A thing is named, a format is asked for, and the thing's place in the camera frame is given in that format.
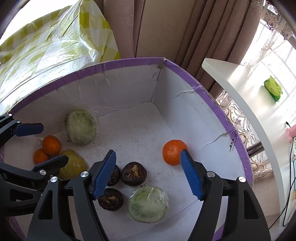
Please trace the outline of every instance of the metal bolt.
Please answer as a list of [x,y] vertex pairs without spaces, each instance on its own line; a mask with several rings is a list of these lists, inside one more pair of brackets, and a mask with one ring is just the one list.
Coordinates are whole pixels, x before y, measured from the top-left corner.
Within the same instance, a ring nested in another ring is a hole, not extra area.
[[207,172],[207,176],[208,177],[214,177],[214,176],[216,176],[216,174],[214,172]]
[[57,177],[52,177],[52,178],[50,179],[50,181],[51,181],[52,183],[55,183],[55,182],[57,181]]
[[240,181],[241,183],[244,183],[244,182],[246,182],[246,179],[245,179],[244,177],[239,177],[239,181]]
[[88,175],[89,175],[89,172],[87,172],[87,171],[80,173],[81,177],[87,177]]
[[40,174],[41,174],[42,176],[45,176],[45,175],[46,175],[46,171],[43,170],[43,169],[41,169],[39,172],[40,172]]

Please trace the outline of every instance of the brown curtain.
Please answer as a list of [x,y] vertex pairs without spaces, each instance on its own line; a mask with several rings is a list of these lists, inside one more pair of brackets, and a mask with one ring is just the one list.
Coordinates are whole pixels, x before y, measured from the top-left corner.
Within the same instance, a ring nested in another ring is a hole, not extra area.
[[204,58],[240,64],[256,33],[263,0],[197,0],[175,62],[214,97],[222,87],[202,69]]
[[113,30],[121,58],[134,58],[145,0],[94,0]]

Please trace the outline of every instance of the black cable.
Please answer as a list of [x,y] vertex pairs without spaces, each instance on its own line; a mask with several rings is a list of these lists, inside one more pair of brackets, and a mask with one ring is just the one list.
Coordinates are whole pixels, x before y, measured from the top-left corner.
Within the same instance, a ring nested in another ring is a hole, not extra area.
[[287,223],[285,225],[285,219],[286,219],[286,215],[287,215],[287,211],[288,211],[288,205],[289,205],[289,201],[290,201],[291,190],[292,190],[292,187],[293,187],[293,185],[295,183],[295,180],[296,180],[296,177],[295,177],[293,183],[291,184],[291,177],[292,177],[291,160],[292,160],[293,144],[294,144],[294,138],[292,140],[292,147],[291,147],[291,151],[290,151],[290,163],[289,163],[289,166],[290,166],[290,179],[289,179],[290,190],[289,190],[289,194],[288,194],[288,199],[287,199],[287,202],[286,202],[286,205],[285,205],[283,211],[281,212],[281,214],[277,217],[277,219],[274,221],[274,223],[268,229],[270,229],[278,221],[278,219],[281,217],[281,215],[284,213],[284,211],[286,211],[286,212],[285,212],[285,216],[284,216],[284,220],[283,220],[283,227],[285,227],[285,226],[287,226],[289,224],[289,223]]

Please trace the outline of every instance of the robotic claw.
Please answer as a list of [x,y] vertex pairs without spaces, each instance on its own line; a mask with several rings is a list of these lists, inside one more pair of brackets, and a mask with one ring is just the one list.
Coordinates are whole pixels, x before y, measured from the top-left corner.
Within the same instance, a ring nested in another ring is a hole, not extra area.
[[[0,147],[13,135],[26,136],[42,131],[41,123],[21,124],[11,114],[0,116]],[[220,178],[216,173],[208,172],[200,162],[194,162],[187,150],[182,151],[181,158],[194,167],[195,178],[201,184],[201,192],[197,196],[203,201],[188,241],[213,239],[222,196],[228,196],[228,207],[220,241],[271,240],[261,207],[244,177],[236,180]],[[67,163],[65,155],[38,164],[31,171],[0,163],[0,233],[4,240],[21,241],[5,217],[29,213],[33,213],[33,218],[27,241],[78,240],[68,203],[68,196],[73,196],[84,241],[108,241],[93,201],[104,193],[111,175],[105,167],[113,170],[115,152],[109,150],[104,160],[94,163],[88,172],[61,181],[56,176]],[[184,171],[187,177],[189,173],[185,168]],[[260,230],[255,237],[249,231],[254,225]]]

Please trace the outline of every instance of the orange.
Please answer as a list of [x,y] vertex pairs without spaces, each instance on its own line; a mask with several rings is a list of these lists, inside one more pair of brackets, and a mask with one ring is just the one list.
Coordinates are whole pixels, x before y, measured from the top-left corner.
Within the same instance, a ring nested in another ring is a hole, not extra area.
[[35,151],[34,153],[35,164],[39,164],[47,160],[49,160],[49,156],[42,149],[38,149],[37,151]]
[[49,156],[56,156],[61,151],[61,143],[55,136],[47,136],[43,139],[42,149]]
[[171,166],[179,165],[180,154],[184,149],[187,149],[187,146],[181,140],[171,140],[167,142],[163,146],[163,160]]

